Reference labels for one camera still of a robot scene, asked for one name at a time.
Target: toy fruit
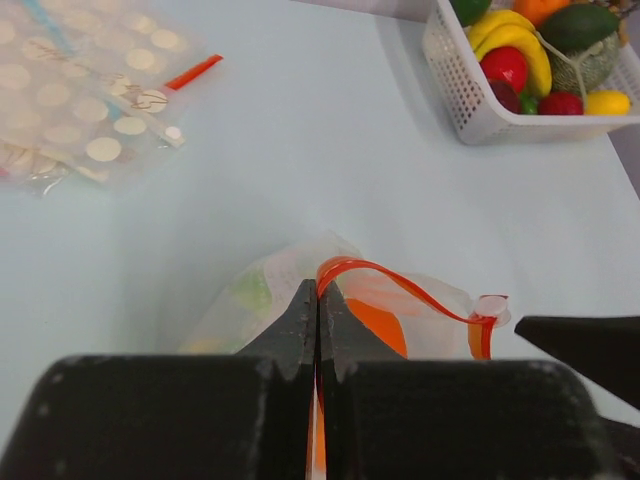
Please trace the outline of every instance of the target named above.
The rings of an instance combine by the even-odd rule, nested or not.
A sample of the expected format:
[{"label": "toy fruit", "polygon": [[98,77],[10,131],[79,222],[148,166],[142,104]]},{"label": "toy fruit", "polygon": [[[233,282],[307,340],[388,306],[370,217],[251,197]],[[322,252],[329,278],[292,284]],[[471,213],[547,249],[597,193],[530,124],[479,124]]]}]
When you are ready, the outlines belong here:
[{"label": "toy fruit", "polygon": [[602,90],[587,95],[585,115],[626,115],[631,110],[631,100],[616,90]]},{"label": "toy fruit", "polygon": [[[567,54],[567,57],[578,63],[583,53],[574,52]],[[618,62],[619,55],[620,40],[617,32],[597,42],[593,49],[590,49],[589,55],[580,62],[580,73],[587,92],[601,85],[609,77]],[[553,90],[579,94],[580,84],[575,68],[554,54],[550,53],[549,57],[553,75]]]},{"label": "toy fruit", "polygon": [[494,10],[488,12],[469,30],[471,49],[475,51],[484,39],[501,25],[518,25],[531,33],[536,31],[536,27],[529,20],[513,10]]},{"label": "toy fruit", "polygon": [[551,91],[551,64],[547,52],[536,36],[518,25],[502,25],[493,30],[476,49],[478,61],[491,50],[515,47],[524,55],[529,66],[527,85],[537,97],[545,97]]},{"label": "toy fruit", "polygon": [[566,7],[571,0],[516,0],[513,10],[540,26],[552,13]]},{"label": "toy fruit", "polygon": [[463,28],[480,20],[490,5],[491,0],[451,0],[451,6]]},{"label": "toy fruit", "polygon": [[540,100],[538,105],[540,115],[582,115],[584,107],[582,99],[569,92],[553,92]]},{"label": "toy fruit", "polygon": [[584,52],[618,31],[620,19],[605,7],[573,3],[551,15],[539,28],[542,38],[562,53]]},{"label": "toy fruit", "polygon": [[520,113],[523,115],[537,115],[538,114],[538,101],[527,95],[526,93],[520,94]]},{"label": "toy fruit", "polygon": [[520,113],[520,99],[511,85],[501,80],[489,80],[489,85],[504,108],[513,113]]},{"label": "toy fruit", "polygon": [[489,80],[503,80],[520,93],[527,85],[529,67],[520,50],[501,47],[491,50],[480,62],[480,67]]}]

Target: fruit basket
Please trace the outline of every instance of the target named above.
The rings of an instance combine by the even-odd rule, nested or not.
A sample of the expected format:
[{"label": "fruit basket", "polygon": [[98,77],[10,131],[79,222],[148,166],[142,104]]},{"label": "fruit basket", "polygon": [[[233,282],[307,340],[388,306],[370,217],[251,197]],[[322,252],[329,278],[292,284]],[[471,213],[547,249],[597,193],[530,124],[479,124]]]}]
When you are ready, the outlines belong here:
[{"label": "fruit basket", "polygon": [[[628,115],[518,115],[494,95],[450,0],[433,0],[422,41],[427,62],[460,140],[469,145],[582,140],[640,124],[640,59],[627,44],[598,90],[619,90],[632,102]],[[513,0],[494,0],[492,9]]]}]

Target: yellow banana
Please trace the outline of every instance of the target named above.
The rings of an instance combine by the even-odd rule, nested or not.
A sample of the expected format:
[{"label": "yellow banana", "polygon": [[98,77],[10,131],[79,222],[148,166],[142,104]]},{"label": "yellow banana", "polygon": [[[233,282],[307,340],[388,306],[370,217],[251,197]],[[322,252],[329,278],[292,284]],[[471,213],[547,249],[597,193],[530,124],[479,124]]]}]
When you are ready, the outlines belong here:
[{"label": "yellow banana", "polygon": [[483,40],[501,25],[519,25],[532,33],[536,31],[533,23],[513,10],[494,10],[488,12],[469,30],[471,49],[475,51]]},{"label": "yellow banana", "polygon": [[494,29],[476,49],[476,58],[481,61],[491,50],[514,47],[527,59],[529,78],[527,85],[531,93],[543,98],[551,91],[551,64],[549,57],[536,36],[518,25],[502,25]]}]

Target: ziplock bag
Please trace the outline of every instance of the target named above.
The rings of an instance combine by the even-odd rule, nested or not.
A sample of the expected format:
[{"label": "ziplock bag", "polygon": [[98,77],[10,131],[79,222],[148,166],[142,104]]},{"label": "ziplock bag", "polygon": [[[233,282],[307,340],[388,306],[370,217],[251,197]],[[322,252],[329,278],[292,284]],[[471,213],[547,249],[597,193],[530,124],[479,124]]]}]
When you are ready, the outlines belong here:
[{"label": "ziplock bag", "polygon": [[507,297],[469,294],[426,275],[401,275],[355,257],[335,257],[317,272],[318,298],[337,281],[347,306],[409,359],[491,358],[493,329],[511,319]]},{"label": "ziplock bag", "polygon": [[236,276],[180,348],[184,353],[235,353],[287,309],[303,280],[336,255],[359,255],[328,232],[262,258]]},{"label": "ziplock bag", "polygon": [[[184,82],[174,80],[222,59],[207,59],[144,1],[7,0],[0,48],[15,57],[6,83],[21,91],[2,102],[18,117],[5,140],[110,185],[185,142],[186,96],[176,91]],[[31,101],[41,92],[48,103]]]}]

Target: table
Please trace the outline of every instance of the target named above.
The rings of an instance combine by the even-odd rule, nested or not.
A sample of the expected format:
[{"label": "table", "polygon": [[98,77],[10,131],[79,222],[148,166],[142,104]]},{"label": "table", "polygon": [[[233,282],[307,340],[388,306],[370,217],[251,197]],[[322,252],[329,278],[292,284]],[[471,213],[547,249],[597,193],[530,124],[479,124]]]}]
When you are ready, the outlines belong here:
[{"label": "table", "polygon": [[[0,190],[0,442],[57,358],[171,352],[235,273],[326,229],[397,270],[506,292],[516,319],[640,313],[640,203],[606,136],[460,144],[418,23],[287,0],[159,4],[226,56],[189,87],[187,145],[124,193],[79,178],[44,201]],[[496,357],[543,357],[514,325]]]}]

